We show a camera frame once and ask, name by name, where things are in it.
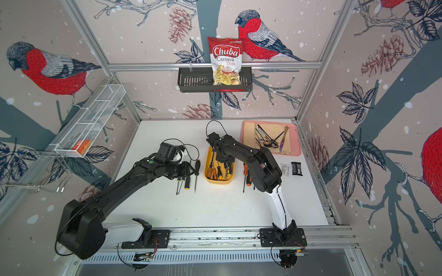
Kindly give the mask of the yellow storage box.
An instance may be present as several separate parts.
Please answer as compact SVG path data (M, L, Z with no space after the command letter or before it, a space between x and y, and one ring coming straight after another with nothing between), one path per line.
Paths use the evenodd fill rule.
M217 153L208 149L204 177L211 184L228 185L234 178L235 162L221 163L216 159Z

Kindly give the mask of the black long screwdriver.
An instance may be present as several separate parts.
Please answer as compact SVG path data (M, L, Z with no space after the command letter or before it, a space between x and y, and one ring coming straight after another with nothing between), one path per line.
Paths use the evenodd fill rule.
M200 170L200 166L201 166L201 162L198 159L195 163L195 184L194 184L194 192L196 192L196 186L197 186L197 181L198 181L198 176L199 176L199 170Z

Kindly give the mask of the orange black large screwdriver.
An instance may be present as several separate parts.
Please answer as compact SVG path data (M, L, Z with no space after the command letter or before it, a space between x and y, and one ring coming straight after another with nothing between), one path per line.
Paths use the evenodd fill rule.
M244 186L243 186L243 192L245 192L245 187L246 185L246 176L247 176L247 171L249 170L248 165L246 163L244 163Z

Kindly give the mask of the small orange black screwdriver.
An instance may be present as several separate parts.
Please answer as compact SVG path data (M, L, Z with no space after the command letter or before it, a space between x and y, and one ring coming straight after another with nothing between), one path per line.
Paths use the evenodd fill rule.
M247 171L246 185L247 185L247 186L252 186L252 177L251 177L251 174L250 174L250 171L249 171L249 170Z

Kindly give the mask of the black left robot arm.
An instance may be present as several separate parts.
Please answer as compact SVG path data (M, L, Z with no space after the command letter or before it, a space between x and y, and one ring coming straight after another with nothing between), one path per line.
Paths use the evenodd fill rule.
M103 222L132 194L156 179L173 180L194 174L189 162L175 159L181 154L178 146L163 142L157 153L136 162L128 173L97 195L70 201L63 209L55 243L80 259L87 259L104 246L139 240L151 229L144 220L108 225Z

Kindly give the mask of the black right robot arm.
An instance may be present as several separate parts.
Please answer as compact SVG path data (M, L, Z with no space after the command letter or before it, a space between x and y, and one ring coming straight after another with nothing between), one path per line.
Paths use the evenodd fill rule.
M290 216L282 195L282 171L276 159L267 148L251 148L230 135L219 136L213 132L207 142L216 152L221 163L239 159L245 163L252 177L252 184L266 194L273 218L275 236L281 243L291 240L297 230L296 222Z

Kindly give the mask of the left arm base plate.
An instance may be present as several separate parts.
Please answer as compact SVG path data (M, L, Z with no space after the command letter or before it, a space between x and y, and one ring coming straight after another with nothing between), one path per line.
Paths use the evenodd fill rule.
M137 241L122 243L122 249L163 249L168 247L171 230L148 230Z

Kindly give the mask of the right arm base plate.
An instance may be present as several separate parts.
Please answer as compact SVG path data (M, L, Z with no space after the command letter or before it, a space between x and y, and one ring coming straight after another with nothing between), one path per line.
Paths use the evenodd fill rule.
M261 228L258 234L261 247L306 247L306 235L303 229L297 228L289 233L276 231L273 228Z

